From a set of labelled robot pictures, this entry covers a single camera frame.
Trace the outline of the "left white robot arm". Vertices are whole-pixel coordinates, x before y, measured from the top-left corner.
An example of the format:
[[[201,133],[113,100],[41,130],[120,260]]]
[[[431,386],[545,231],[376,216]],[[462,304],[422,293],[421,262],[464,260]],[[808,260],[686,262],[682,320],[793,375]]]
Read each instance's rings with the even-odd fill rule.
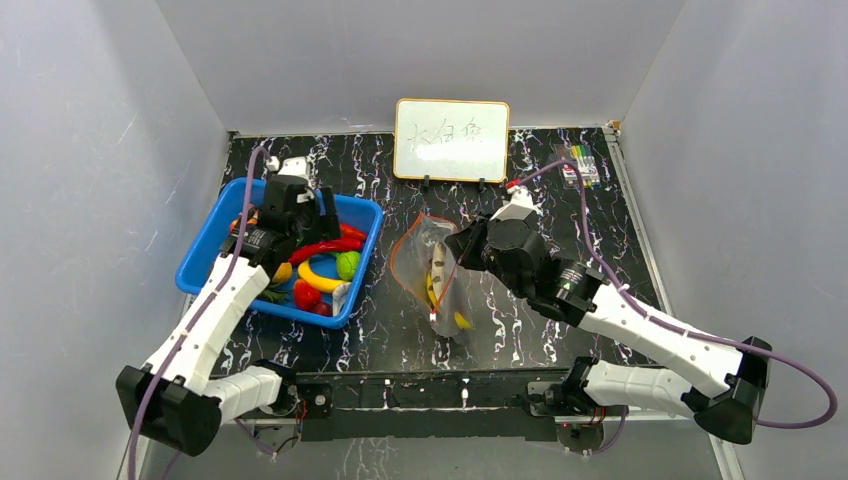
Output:
[[[189,456],[203,453],[220,426],[256,409],[275,416],[294,411],[299,391],[284,367],[263,360],[222,379],[210,377],[223,347],[250,304],[271,284],[295,251],[340,237],[334,195],[291,175],[267,181],[249,221],[252,182],[243,210],[218,248],[209,277],[162,346],[142,367],[126,366],[116,389],[131,428],[140,437]]]

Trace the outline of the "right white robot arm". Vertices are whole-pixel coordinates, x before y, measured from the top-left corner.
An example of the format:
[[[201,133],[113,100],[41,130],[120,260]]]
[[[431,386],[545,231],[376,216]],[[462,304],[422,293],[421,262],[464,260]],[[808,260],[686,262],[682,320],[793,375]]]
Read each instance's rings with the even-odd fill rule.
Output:
[[[467,270],[495,276],[532,310],[557,322],[599,334],[655,361],[626,367],[578,358],[560,384],[529,384],[532,410],[541,416],[587,414],[602,406],[635,406],[693,419],[722,440],[751,443],[769,380],[769,361],[749,352],[768,343],[746,339],[725,346],[666,314],[670,329],[639,315],[599,271],[551,253],[523,220],[478,219],[448,236],[447,249]]]

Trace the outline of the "grey toy fish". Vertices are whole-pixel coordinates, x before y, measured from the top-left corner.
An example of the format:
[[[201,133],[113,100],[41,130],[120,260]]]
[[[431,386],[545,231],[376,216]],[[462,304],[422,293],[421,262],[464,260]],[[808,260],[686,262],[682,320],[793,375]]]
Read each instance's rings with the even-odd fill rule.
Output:
[[[434,310],[439,308],[444,291],[445,254],[446,247],[443,243],[434,246],[427,280],[428,297]]]

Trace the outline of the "orange toy carrot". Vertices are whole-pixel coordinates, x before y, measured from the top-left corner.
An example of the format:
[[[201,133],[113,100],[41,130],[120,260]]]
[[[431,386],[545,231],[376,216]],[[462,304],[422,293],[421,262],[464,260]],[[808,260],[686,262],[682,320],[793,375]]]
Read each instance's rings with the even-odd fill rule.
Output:
[[[367,240],[367,234],[365,232],[346,223],[340,224],[340,231],[343,238],[355,239],[361,242],[365,242]]]

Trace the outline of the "clear orange zip bag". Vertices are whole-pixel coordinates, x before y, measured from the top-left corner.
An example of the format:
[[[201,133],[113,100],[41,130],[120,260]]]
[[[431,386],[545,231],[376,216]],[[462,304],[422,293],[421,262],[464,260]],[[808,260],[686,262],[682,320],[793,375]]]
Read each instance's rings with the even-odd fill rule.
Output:
[[[457,232],[457,226],[444,218],[420,213],[412,226],[395,242],[389,256],[394,279],[403,290],[415,298],[415,305],[425,323],[435,334],[461,340],[470,330],[461,330],[454,321],[459,311],[473,325],[467,272],[461,268],[445,244],[445,239]],[[434,310],[426,289],[426,274],[430,272],[434,246],[443,243],[445,254],[444,291],[440,306]]]

